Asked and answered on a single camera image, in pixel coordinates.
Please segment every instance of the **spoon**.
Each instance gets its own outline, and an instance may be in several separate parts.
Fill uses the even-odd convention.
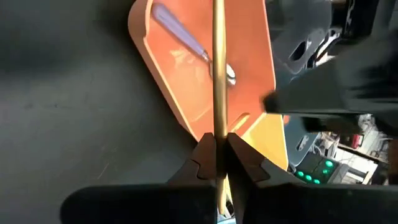
[[[205,48],[189,33],[184,25],[166,8],[162,3],[153,3],[152,15],[157,22],[163,25],[168,31],[174,34],[176,38],[183,42],[200,58],[202,58],[210,68],[210,76],[213,76],[212,64],[210,57]],[[227,81],[229,85],[236,84],[236,75],[232,67],[226,65]]]

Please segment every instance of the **brass rod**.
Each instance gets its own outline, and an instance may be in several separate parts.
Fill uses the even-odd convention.
[[[226,203],[224,146],[227,130],[227,82],[224,0],[213,0],[213,109],[216,139],[217,205],[224,214]]]

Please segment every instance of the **dark surface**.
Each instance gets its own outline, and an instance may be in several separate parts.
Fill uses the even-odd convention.
[[[63,203],[61,221],[63,224],[214,224],[216,191],[210,184],[88,187]]]
[[[195,141],[127,32],[132,0],[0,0],[0,223],[89,185],[165,182]]]

